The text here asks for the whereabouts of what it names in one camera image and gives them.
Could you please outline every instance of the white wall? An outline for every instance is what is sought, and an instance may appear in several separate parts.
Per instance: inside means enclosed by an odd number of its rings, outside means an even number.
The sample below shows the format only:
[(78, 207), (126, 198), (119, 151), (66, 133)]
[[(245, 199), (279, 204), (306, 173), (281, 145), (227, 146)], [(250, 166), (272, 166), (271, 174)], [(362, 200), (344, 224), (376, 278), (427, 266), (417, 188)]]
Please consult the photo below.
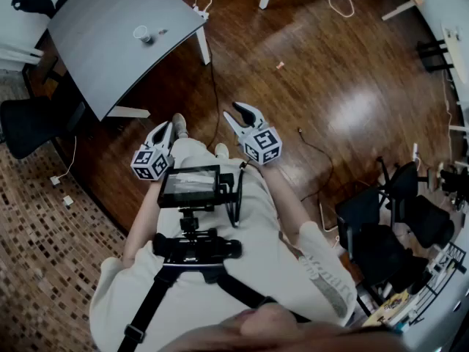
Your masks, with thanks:
[[(459, 28), (461, 33), (461, 51), (466, 68), (469, 69), (469, 0), (425, 0), (420, 9), (434, 36), (443, 39), (441, 23), (448, 28)], [(448, 63), (451, 57), (446, 54)], [(451, 70), (460, 100), (469, 101), (469, 82), (463, 84), (456, 72)]]
[[(0, 0), (0, 38), (34, 47), (46, 30), (49, 18), (37, 13), (17, 11), (12, 7), (11, 1)], [(0, 60), (0, 69), (21, 70), (23, 64)]]

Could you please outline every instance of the white shirt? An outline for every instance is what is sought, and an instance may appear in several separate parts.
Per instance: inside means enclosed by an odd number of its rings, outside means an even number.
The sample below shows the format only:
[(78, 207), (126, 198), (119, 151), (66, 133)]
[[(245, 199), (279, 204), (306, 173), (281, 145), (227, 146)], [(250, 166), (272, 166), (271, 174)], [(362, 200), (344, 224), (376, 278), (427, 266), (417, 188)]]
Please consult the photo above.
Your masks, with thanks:
[[(237, 179), (239, 161), (217, 163), (226, 163), (221, 173), (234, 172)], [(200, 165), (207, 162), (184, 162), (184, 167)], [(158, 232), (167, 238), (180, 237), (181, 215), (176, 209), (163, 209)], [(195, 216), (199, 218), (199, 230), (216, 227), (219, 236), (239, 240), (243, 245), (241, 258), (225, 260), (226, 270), (234, 278), (310, 320), (339, 325), (348, 321), (357, 296), (352, 277), (316, 223), (309, 221), (300, 228), (296, 249), (289, 249), (281, 241), (273, 201), (255, 169), (248, 167), (244, 175), (239, 228), (231, 227), (224, 205), (212, 213), (198, 212)], [(90, 305), (92, 336), (102, 352), (117, 351), (126, 325), (137, 313), (163, 261), (152, 253), (150, 241), (138, 251), (131, 268), (124, 269), (115, 257), (103, 262)], [(244, 309), (248, 307), (217, 284), (206, 284), (202, 274), (182, 273), (166, 292), (136, 350), (158, 351), (186, 331), (219, 323)]]

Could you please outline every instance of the wooden floor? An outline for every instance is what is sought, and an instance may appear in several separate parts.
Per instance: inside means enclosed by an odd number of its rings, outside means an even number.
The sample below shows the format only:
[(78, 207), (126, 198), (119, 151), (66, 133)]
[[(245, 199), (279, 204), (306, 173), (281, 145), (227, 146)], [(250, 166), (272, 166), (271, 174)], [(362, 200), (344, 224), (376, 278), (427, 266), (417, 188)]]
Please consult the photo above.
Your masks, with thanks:
[[(199, 6), (208, 1), (199, 0)], [(417, 142), (430, 166), (448, 160), (442, 74), (426, 73), (415, 51), (419, 40), (431, 40), (432, 35), (415, 8), (381, 21), (403, 1), (353, 0), (355, 15), (345, 19), (328, 0), (270, 0), (266, 10), (258, 8), (259, 0), (214, 0), (205, 30), (213, 52), (219, 110), (233, 112), (232, 102), (242, 101), (262, 111), (283, 140), (277, 163), (300, 198), (324, 184), (330, 164), (301, 142), (298, 127), (307, 141), (333, 159), (332, 178), (321, 194), (332, 208), (347, 197), (354, 180), (376, 180), (379, 155), (389, 166), (407, 163)], [(350, 11), (346, 1), (333, 2)], [(49, 56), (55, 51), (50, 40), (43, 48)], [(285, 66), (277, 70), (279, 62)], [(56, 69), (64, 72), (60, 64)], [(42, 87), (33, 74), (31, 78), (38, 95), (51, 94), (56, 85), (48, 81)], [(447, 87), (457, 123), (458, 111)], [(171, 52), (122, 105), (149, 109), (151, 116), (101, 123), (90, 119), (78, 135), (74, 169), (129, 229), (148, 186), (133, 175), (130, 160), (149, 130), (181, 112), (193, 138), (208, 143), (214, 134), (218, 111), (210, 66), (201, 65), (196, 41), (190, 39)], [(211, 149), (218, 142), (228, 144), (231, 156), (239, 155), (223, 119)], [(60, 145), (71, 158), (73, 142)], [(462, 152), (457, 137), (453, 151), (455, 158)], [(425, 168), (422, 164), (422, 175)], [(442, 194), (431, 197), (448, 207)], [(319, 221), (317, 197), (304, 204)], [(333, 213), (327, 207), (325, 212), (327, 224), (332, 224)]]

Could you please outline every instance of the power strip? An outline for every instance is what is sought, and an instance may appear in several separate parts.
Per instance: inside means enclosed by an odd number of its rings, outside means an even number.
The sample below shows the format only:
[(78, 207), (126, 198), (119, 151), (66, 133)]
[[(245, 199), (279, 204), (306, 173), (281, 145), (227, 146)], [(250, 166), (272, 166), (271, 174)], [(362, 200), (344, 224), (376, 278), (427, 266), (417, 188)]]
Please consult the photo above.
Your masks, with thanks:
[(200, 15), (203, 19), (208, 20), (209, 13), (204, 12), (203, 10), (200, 10), (199, 7), (195, 6), (193, 8), (193, 11)]

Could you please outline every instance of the small monitor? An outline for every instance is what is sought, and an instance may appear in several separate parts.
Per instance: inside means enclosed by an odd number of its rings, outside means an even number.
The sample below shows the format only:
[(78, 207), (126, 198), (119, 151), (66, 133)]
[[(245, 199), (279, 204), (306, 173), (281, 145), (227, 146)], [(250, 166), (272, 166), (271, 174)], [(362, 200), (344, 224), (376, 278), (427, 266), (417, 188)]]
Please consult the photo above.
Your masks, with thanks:
[(158, 197), (161, 208), (204, 208), (220, 203), (220, 166), (171, 168)]

